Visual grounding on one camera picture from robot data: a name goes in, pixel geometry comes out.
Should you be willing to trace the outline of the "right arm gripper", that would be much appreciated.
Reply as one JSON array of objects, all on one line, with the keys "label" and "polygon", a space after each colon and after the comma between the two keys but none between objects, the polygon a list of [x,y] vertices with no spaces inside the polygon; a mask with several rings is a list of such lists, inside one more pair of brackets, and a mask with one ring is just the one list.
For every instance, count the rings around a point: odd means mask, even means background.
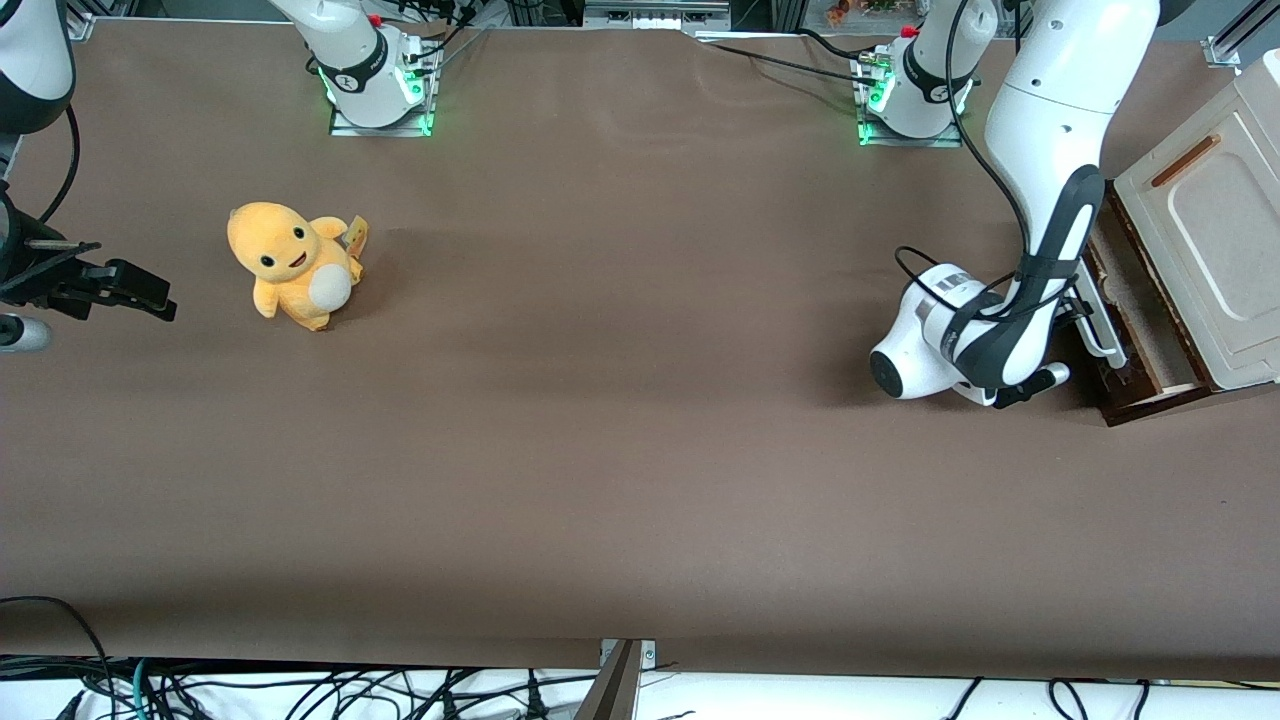
[{"label": "right arm gripper", "polygon": [[[177,304],[169,297],[168,281],[123,259],[90,266],[79,256],[101,249],[100,242],[68,240],[19,210],[5,190],[1,231],[1,301],[5,305],[50,309],[79,322],[88,320],[95,304],[138,310],[161,322],[175,320]],[[78,286],[83,272],[91,291]]]}]

